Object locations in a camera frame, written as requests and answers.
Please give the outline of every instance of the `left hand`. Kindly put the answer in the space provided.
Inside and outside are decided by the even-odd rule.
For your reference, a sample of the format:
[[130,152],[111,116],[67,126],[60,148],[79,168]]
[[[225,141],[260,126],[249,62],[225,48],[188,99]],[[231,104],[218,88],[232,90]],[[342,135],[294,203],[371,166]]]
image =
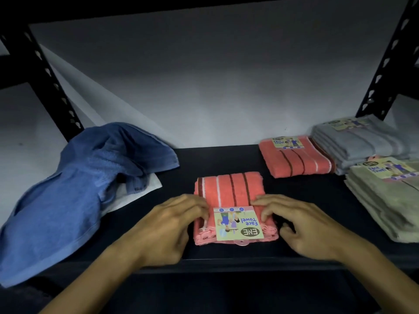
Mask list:
[[155,206],[109,248],[131,272],[145,266],[176,264],[189,240],[187,228],[196,218],[208,219],[207,202],[181,195]]

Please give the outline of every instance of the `hand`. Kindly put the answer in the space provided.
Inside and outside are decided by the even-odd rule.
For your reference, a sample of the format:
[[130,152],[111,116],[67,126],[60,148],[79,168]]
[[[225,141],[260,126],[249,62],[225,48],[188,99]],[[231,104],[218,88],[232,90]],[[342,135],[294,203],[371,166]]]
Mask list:
[[285,195],[261,195],[252,205],[266,206],[262,211],[262,221],[275,213],[293,222],[295,232],[284,223],[280,236],[295,252],[305,257],[343,262],[346,253],[369,244],[314,204]]
[[207,202],[181,195],[155,206],[109,248],[135,271],[140,267],[176,264],[189,240],[187,228],[196,218],[208,219]]

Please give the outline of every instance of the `blue towel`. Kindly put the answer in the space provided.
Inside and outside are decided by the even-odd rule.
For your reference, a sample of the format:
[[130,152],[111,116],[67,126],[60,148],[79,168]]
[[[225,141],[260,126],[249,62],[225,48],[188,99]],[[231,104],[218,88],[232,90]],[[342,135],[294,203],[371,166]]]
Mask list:
[[32,186],[0,231],[0,284],[19,284],[60,262],[99,228],[115,199],[118,174],[127,193],[147,187],[148,174],[179,166],[175,152],[126,123],[87,128],[61,152],[57,171]]

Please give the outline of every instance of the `white stripe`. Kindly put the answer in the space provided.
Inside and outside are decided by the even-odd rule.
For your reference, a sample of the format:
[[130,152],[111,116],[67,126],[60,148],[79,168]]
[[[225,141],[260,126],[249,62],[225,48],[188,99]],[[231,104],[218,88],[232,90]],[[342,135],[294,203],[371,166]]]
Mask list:
[[317,173],[317,171],[318,171],[318,165],[317,165],[316,159],[314,159],[310,155],[308,155],[305,149],[302,148],[301,150],[304,151],[304,153],[308,156],[308,158],[310,158],[310,159],[312,159],[314,161],[314,164],[316,164],[316,173]]
[[218,182],[218,176],[217,176],[217,196],[218,196],[218,207],[221,207],[220,183]]
[[310,144],[313,147],[313,149],[315,149],[317,153],[319,153],[323,158],[325,158],[327,160],[327,162],[329,162],[329,171],[328,171],[328,173],[330,173],[330,171],[332,170],[332,162],[330,162],[330,160],[327,157],[325,157],[319,150],[316,149],[316,147],[313,145],[313,143],[311,143],[311,141],[310,141],[309,138],[307,138],[307,140],[308,140],[308,142],[310,142]]
[[202,197],[207,199],[205,197],[205,178],[204,177],[202,178]]

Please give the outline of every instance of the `product label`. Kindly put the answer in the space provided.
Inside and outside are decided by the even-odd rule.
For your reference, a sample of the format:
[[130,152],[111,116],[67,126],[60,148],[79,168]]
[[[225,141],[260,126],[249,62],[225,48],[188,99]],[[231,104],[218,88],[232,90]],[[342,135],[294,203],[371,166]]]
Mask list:
[[359,165],[368,169],[378,178],[387,181],[419,176],[419,172],[394,157],[374,159],[373,161],[366,161]]
[[272,139],[273,144],[278,149],[304,148],[298,137],[277,137]]
[[217,241],[263,239],[253,206],[214,208]]
[[335,121],[326,122],[325,124],[332,126],[333,129],[335,129],[336,131],[362,128],[364,126],[369,125],[369,123],[366,120],[358,118],[343,118]]

